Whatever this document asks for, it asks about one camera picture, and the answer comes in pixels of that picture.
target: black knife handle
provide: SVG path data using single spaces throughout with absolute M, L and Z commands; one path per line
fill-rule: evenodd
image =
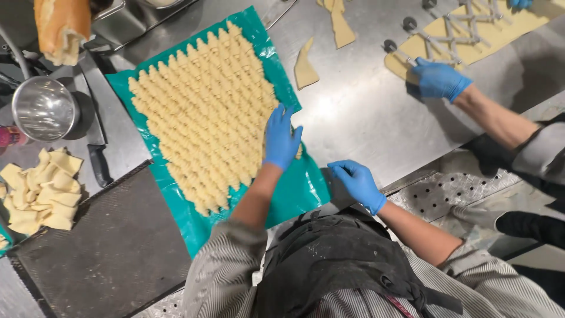
M 88 153 L 90 154 L 90 163 L 92 163 L 92 170 L 94 170 L 94 177 L 98 185 L 102 188 L 114 181 L 110 178 L 110 171 L 108 169 L 108 162 L 104 158 L 102 151 L 106 148 L 105 145 L 86 145 Z

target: gloved hand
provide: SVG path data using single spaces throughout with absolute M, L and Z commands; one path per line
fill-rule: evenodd
M 302 126 L 290 133 L 290 116 L 294 107 L 289 107 L 283 115 L 284 105 L 279 104 L 267 122 L 267 144 L 265 162 L 275 164 L 285 171 L 296 156 L 300 140 L 302 139 Z
M 420 92 L 423 97 L 445 97 L 453 103 L 457 96 L 473 83 L 449 65 L 428 62 L 421 57 L 416 59 L 416 63 L 418 66 L 412 68 L 412 73 L 420 79 Z
M 508 4 L 513 8 L 526 9 L 532 6 L 532 0 L 508 0 Z
M 328 164 L 334 177 L 344 183 L 349 194 L 376 215 L 386 203 L 386 196 L 379 192 L 369 168 L 353 161 L 342 160 Z

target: bread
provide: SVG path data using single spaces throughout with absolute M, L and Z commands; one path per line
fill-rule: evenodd
M 89 0 L 34 0 L 39 49 L 54 65 L 76 65 L 90 37 Z

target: black apron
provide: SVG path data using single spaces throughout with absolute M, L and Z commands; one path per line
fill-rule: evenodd
M 461 301 L 422 284 L 380 223 L 353 208 L 324 217 L 314 213 L 280 240 L 257 286 L 259 317 L 304 317 L 323 296 L 343 289 L 405 298 L 424 317 L 433 317 L 427 304 L 463 313 Z

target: forearm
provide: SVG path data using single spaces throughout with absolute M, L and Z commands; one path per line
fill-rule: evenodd
M 439 266 L 463 241 L 387 201 L 377 214 L 421 259 Z
M 453 102 L 500 145 L 513 150 L 526 142 L 539 126 L 483 95 L 471 84 Z
M 251 187 L 234 208 L 230 218 L 253 229 L 264 229 L 271 198 L 282 174 L 283 170 L 276 165 L 264 164 Z

